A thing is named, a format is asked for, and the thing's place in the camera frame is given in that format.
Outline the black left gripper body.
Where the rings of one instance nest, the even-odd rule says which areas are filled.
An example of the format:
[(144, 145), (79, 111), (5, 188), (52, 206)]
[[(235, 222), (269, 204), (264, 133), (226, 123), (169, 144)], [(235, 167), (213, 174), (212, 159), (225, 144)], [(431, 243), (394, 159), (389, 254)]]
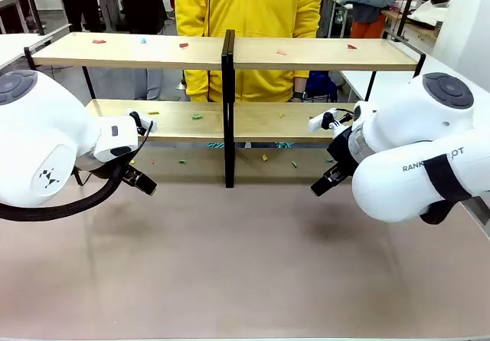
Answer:
[(86, 154), (76, 158), (75, 167), (80, 171), (91, 172), (100, 179), (121, 181), (131, 160), (132, 153), (116, 157), (108, 162), (101, 162), (93, 155)]

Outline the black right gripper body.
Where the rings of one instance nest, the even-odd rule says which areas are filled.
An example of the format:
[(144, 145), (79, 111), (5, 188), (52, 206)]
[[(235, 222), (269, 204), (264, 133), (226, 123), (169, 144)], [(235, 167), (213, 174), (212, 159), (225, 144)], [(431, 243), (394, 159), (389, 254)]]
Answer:
[(336, 161), (332, 167), (334, 172), (354, 172), (359, 163), (354, 159), (348, 147), (351, 127), (340, 132), (327, 148), (330, 156)]

